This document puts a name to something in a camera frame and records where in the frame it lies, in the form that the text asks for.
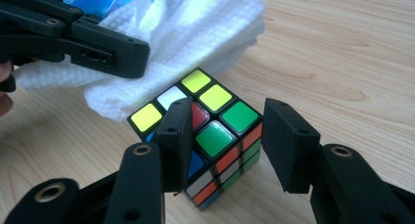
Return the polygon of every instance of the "rubik's cube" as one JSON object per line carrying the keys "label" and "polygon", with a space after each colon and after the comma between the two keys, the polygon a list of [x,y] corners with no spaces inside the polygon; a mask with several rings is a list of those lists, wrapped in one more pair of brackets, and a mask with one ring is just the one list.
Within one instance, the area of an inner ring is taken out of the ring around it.
{"label": "rubik's cube", "polygon": [[259,160],[262,115],[197,68],[128,117],[143,142],[152,140],[171,103],[192,97],[195,146],[185,194],[205,210]]}

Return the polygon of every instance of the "white cloth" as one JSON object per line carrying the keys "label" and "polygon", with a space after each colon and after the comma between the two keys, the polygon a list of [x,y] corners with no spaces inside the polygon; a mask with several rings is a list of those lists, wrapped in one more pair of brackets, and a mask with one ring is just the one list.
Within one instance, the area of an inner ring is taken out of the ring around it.
{"label": "white cloth", "polygon": [[264,31],[263,10],[261,0],[133,0],[100,25],[149,42],[142,78],[111,76],[69,59],[28,64],[15,77],[24,89],[83,86],[91,109],[122,121],[195,67],[217,74],[235,65]]}

